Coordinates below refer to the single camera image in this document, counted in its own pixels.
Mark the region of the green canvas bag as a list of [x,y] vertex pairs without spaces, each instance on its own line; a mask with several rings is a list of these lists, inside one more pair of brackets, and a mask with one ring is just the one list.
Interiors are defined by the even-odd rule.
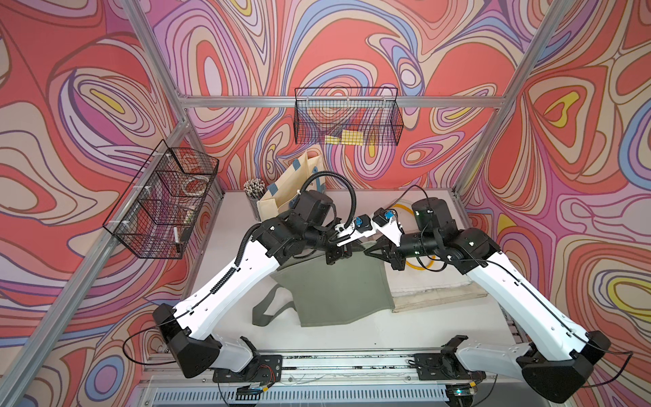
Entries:
[[252,323],[266,327],[285,310],[302,327],[347,325],[378,311],[395,309],[385,263],[364,254],[372,242],[354,244],[353,255],[326,263],[323,254],[291,259],[271,278],[274,288],[252,310]]

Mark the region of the cream bag with yellow handles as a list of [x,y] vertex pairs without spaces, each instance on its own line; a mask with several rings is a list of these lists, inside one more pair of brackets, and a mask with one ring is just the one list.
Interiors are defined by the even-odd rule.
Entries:
[[441,261],[426,257],[420,257],[420,261],[418,258],[407,259],[403,271],[395,271],[390,264],[385,264],[388,286],[393,297],[471,285],[471,280],[459,274],[452,266],[447,266],[440,272],[432,272],[423,268],[421,263],[433,270],[443,266]]

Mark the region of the cream canvas bag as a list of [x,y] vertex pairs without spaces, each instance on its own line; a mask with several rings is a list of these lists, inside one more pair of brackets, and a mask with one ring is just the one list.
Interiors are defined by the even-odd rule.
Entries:
[[476,283],[394,295],[393,313],[420,310],[438,305],[448,305],[466,300],[485,298],[486,296],[488,296],[488,293]]

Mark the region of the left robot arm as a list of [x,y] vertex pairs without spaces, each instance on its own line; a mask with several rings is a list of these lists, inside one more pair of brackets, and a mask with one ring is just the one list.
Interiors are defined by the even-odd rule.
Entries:
[[324,193],[306,191],[281,215],[253,225],[235,258],[196,293],[153,313],[167,349],[186,378],[217,367],[243,371],[254,358],[244,338],[229,341],[213,334],[219,320],[264,277],[305,249],[343,254],[349,236],[363,220],[354,213],[344,223],[324,220],[333,209]]

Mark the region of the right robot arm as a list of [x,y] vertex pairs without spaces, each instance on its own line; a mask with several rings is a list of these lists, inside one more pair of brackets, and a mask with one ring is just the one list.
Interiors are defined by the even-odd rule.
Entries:
[[600,331],[588,331],[560,311],[513,266],[485,232],[460,229],[445,201],[424,198],[412,206],[418,231],[405,234],[396,215],[378,210],[353,224],[363,236],[381,237],[366,253],[402,270],[408,258],[433,254],[493,297],[529,338],[520,345],[470,343],[464,335],[442,350],[447,363],[524,381],[550,402],[563,404],[585,386],[610,348]]

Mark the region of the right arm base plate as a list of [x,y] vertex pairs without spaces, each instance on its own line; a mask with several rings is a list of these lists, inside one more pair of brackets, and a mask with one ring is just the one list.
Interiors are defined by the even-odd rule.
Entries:
[[407,360],[416,369],[420,381],[482,382],[487,375],[482,371],[469,371],[453,354],[414,354]]

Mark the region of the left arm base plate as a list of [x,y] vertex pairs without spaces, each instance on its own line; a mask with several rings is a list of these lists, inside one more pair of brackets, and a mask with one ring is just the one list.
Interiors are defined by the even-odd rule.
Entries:
[[281,381],[283,357],[281,354],[254,356],[242,371],[215,369],[214,383],[259,383],[262,385]]

